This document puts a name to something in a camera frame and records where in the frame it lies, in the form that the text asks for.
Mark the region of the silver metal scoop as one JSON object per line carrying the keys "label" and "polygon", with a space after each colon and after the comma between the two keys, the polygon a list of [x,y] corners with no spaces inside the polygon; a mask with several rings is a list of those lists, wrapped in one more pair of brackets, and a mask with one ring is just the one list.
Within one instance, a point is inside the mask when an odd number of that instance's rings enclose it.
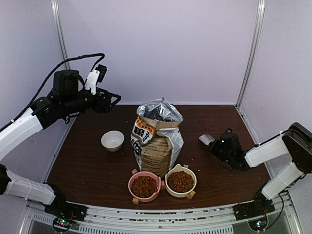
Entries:
{"label": "silver metal scoop", "polygon": [[203,134],[199,137],[199,140],[206,146],[215,141],[215,138],[209,134]]}

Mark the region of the brown pet food bag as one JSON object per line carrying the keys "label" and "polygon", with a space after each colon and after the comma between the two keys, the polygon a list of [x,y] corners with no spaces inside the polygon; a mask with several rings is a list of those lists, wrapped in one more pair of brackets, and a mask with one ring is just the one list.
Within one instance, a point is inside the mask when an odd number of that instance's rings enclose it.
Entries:
{"label": "brown pet food bag", "polygon": [[184,144],[179,129],[183,116],[165,98],[143,103],[136,114],[130,143],[138,167],[164,177],[174,167]]}

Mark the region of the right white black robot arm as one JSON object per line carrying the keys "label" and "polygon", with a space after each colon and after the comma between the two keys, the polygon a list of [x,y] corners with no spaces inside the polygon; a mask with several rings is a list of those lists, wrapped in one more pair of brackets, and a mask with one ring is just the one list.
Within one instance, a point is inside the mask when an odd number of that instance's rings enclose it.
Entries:
{"label": "right white black robot arm", "polygon": [[256,200],[250,204],[254,215],[262,214],[269,206],[268,200],[312,172],[312,133],[298,122],[247,151],[242,150],[238,135],[232,129],[226,129],[218,139],[203,134],[199,140],[217,159],[242,172],[283,155],[291,157],[291,161],[255,196]]}

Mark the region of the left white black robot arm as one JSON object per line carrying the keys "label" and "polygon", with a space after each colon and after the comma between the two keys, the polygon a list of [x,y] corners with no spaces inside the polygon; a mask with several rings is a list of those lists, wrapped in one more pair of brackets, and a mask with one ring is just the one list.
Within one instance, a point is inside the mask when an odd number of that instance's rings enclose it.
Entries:
{"label": "left white black robot arm", "polygon": [[[97,87],[107,72],[106,66],[92,69],[86,80],[77,70],[54,73],[53,88],[46,97],[32,101],[22,115],[0,133],[0,157],[4,159],[13,149],[32,135],[47,129],[57,120],[69,120],[92,109],[96,113],[108,113],[121,100],[121,96]],[[70,205],[63,194],[48,184],[37,183],[18,176],[0,166],[0,193],[34,200],[50,205],[59,216],[70,212]]]}

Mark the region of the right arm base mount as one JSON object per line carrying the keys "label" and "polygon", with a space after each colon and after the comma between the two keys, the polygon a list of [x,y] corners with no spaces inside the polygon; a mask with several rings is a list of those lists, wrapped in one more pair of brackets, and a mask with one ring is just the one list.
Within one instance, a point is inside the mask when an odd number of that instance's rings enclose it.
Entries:
{"label": "right arm base mount", "polygon": [[253,196],[253,201],[238,203],[233,206],[236,220],[257,217],[275,211],[273,201],[267,199],[260,191]]}

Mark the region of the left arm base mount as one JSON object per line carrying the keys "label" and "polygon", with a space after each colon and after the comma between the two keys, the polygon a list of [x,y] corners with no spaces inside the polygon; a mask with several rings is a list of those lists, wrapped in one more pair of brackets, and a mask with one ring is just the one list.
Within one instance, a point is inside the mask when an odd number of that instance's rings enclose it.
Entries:
{"label": "left arm base mount", "polygon": [[76,220],[84,221],[87,207],[84,205],[69,203],[64,193],[56,185],[48,185],[53,189],[55,198],[50,205],[44,204],[44,211],[72,223]]}

